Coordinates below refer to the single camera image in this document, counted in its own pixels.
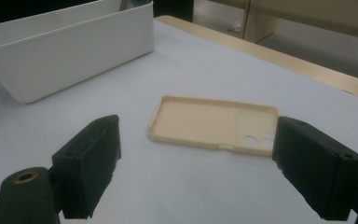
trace bolt hole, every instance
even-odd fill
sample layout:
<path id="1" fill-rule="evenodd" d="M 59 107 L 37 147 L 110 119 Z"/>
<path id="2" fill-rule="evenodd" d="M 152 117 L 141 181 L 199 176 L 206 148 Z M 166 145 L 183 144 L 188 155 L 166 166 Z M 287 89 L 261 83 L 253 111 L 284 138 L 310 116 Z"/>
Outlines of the bolt hole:
<path id="1" fill-rule="evenodd" d="M 344 158 L 347 158 L 347 159 L 352 159 L 353 156 L 349 153 L 341 153 L 341 156 L 343 156 Z"/>
<path id="2" fill-rule="evenodd" d="M 16 184 L 23 184 L 23 183 L 27 183 L 30 182 L 31 180 L 37 178 L 38 173 L 37 172 L 25 172 L 23 174 L 20 174 L 16 177 L 16 179 L 14 180 L 14 182 Z"/>

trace white container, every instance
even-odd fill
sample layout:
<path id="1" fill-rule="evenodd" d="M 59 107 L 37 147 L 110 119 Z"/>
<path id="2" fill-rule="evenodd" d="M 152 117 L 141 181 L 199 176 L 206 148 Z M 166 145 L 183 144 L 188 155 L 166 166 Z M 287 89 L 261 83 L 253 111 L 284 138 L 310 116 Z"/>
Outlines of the white container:
<path id="1" fill-rule="evenodd" d="M 153 3 L 102 0 L 0 23 L 0 82 L 30 103 L 154 48 Z"/>

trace white table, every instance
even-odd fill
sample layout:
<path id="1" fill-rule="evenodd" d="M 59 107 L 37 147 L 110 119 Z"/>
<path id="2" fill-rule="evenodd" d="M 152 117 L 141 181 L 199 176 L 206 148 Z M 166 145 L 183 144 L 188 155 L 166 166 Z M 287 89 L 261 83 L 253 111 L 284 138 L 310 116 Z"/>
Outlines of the white table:
<path id="1" fill-rule="evenodd" d="M 155 50 L 29 105 L 0 85 L 0 183 L 51 155 L 92 120 L 120 117 L 122 159 L 88 220 L 62 223 L 331 223 L 270 158 L 152 142 L 165 94 L 274 105 L 358 152 L 358 96 L 155 22 Z M 349 223 L 356 215 L 351 214 Z"/>

